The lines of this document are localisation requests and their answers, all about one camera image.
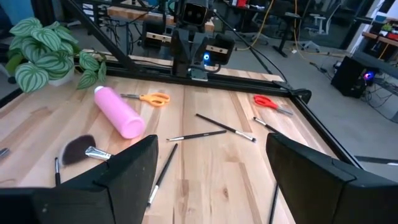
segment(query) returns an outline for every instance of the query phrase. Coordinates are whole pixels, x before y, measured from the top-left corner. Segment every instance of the black cable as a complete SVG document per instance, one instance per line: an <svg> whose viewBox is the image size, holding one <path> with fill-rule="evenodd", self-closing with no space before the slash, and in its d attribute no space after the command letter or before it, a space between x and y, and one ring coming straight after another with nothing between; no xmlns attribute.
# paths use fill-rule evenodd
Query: black cable
<svg viewBox="0 0 398 224"><path fill-rule="evenodd" d="M207 72L207 73L217 73L217 72L219 72L221 70L221 65L219 64L216 70L207 70L205 68L202 68L202 67L199 67L199 66L195 66L195 65L191 65L190 68L199 69L199 70L202 70L202 71Z"/></svg>
<svg viewBox="0 0 398 224"><path fill-rule="evenodd" d="M272 62L268 57L266 57L264 54L262 54L260 51L258 51L256 48L252 47L243 37L241 37L232 27L231 25L229 25L224 18L218 14L218 12L213 12L215 16L217 16L220 21L226 25L237 37L239 37L244 44L246 44L247 47L250 47L249 50L251 51L251 53L255 56L255 58L259 61L259 63L264 67L265 70L267 70L268 73L272 74L272 72L268 69L267 65L265 65L265 63L260 59L260 57L256 54L259 53L261 56L263 56L269 63L271 63L272 66L274 66L278 72L280 72L280 74L282 75L282 77L285 79L285 82L288 83L286 76L282 73L282 71L278 68L278 66L276 66L276 64L274 62Z"/></svg>

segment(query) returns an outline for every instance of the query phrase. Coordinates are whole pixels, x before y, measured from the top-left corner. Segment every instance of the brush handle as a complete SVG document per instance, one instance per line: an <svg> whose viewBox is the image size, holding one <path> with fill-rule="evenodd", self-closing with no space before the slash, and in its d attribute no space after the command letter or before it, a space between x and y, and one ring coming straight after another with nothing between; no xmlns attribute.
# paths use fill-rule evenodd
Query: brush handle
<svg viewBox="0 0 398 224"><path fill-rule="evenodd" d="M58 186L61 184L61 175L60 173L55 173L55 186Z"/></svg>

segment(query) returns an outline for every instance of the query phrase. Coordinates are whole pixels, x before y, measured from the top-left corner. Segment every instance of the blue light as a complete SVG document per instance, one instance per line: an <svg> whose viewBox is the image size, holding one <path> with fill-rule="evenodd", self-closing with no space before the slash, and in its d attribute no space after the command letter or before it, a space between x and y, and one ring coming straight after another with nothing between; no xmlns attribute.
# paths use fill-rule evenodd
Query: blue light
<svg viewBox="0 0 398 224"><path fill-rule="evenodd" d="M203 56L204 61L209 61L210 60L210 54L209 53L205 53Z"/></svg>

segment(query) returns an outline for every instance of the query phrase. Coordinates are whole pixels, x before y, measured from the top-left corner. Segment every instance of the pink cylindrical container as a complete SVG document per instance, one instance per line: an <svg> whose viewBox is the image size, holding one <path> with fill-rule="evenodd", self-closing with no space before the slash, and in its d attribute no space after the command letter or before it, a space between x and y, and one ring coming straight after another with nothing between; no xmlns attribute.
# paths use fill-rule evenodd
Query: pink cylindrical container
<svg viewBox="0 0 398 224"><path fill-rule="evenodd" d="M144 131L144 120L112 88L95 88L94 101L124 138L135 138Z"/></svg>

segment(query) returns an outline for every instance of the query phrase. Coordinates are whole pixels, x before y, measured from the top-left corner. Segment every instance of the scissors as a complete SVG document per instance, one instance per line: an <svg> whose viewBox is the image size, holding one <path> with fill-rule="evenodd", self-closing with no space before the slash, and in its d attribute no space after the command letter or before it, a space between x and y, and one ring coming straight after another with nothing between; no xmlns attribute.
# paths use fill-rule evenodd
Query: scissors
<svg viewBox="0 0 398 224"><path fill-rule="evenodd" d="M163 106L170 102L170 96L164 93L150 93L148 95L120 94L120 96L146 101L152 106Z"/></svg>
<svg viewBox="0 0 398 224"><path fill-rule="evenodd" d="M270 98L266 97L266 96L261 96L261 95L254 95L254 102L257 103L260 106L265 106L265 107L269 107L272 109L275 109L279 112L283 112L283 113L287 113L290 115L293 115L293 113L291 111L288 111L287 109L283 109L280 106L278 106L276 103L274 103Z"/></svg>

